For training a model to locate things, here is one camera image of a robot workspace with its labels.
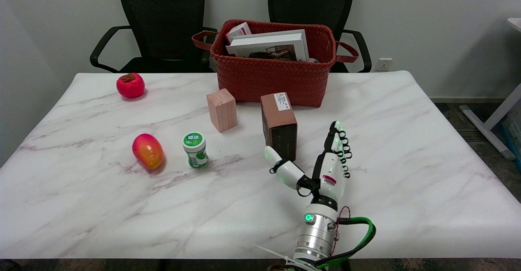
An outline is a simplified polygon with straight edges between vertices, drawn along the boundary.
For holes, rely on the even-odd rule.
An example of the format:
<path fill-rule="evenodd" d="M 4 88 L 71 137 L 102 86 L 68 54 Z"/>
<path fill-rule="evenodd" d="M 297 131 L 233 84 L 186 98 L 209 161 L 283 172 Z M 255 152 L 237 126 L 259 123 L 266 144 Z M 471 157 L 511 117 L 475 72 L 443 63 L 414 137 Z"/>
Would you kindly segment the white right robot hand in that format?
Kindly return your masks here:
<path fill-rule="evenodd" d="M 324 150 L 315 161 L 311 177 L 293 161 L 282 158 L 270 146 L 264 148 L 264 156 L 270 165 L 270 173 L 275 174 L 283 184 L 297 192 L 307 189 L 313 197 L 311 203 L 337 210 L 344 195 L 346 180 L 350 178 L 347 161 L 353 156 L 340 121 L 331 123 Z"/>

